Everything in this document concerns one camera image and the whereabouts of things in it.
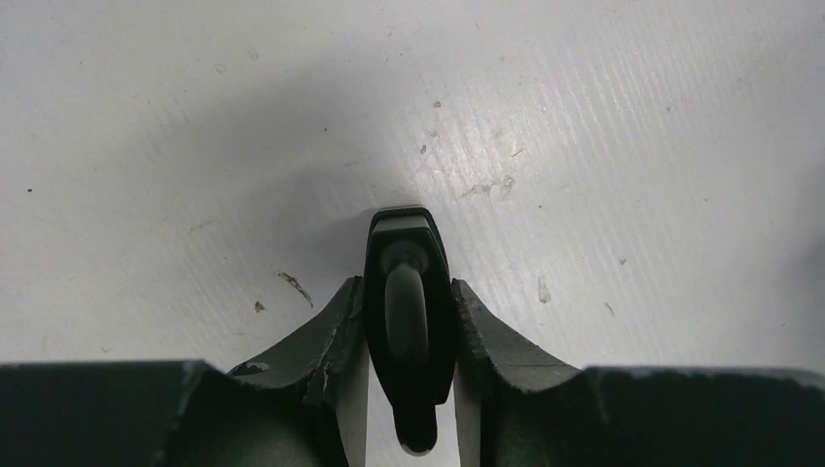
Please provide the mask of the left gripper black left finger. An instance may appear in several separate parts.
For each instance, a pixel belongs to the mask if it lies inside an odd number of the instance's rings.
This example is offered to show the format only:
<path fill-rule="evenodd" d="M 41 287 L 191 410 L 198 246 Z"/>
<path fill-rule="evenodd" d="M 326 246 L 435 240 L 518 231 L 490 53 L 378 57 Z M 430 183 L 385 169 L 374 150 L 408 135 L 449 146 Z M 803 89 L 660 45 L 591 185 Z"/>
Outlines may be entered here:
<path fill-rule="evenodd" d="M 200 360 L 5 364 L 5 466 L 361 466 L 359 277 L 223 372 Z"/>

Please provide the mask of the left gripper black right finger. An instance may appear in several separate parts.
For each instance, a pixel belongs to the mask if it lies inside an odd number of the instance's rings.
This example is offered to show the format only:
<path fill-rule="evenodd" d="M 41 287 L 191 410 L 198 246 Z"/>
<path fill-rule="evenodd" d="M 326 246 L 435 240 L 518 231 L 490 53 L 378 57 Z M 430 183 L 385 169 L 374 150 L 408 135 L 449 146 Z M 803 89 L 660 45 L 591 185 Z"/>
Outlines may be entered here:
<path fill-rule="evenodd" d="M 455 416 L 464 466 L 820 466 L 824 378 L 787 369 L 577 369 L 462 280 Z"/>

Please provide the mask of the small black padlock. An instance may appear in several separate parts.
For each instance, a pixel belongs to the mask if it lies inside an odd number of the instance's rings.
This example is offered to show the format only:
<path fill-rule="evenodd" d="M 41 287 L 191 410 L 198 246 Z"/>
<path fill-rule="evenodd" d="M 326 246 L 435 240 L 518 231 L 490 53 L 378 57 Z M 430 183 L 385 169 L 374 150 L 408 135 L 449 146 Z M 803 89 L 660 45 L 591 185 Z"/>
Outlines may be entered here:
<path fill-rule="evenodd" d="M 422 206 L 378 211 L 364 266 L 364 329 L 403 450 L 437 443 L 436 408 L 448 398 L 456 359 L 456 305 L 444 244 Z"/>

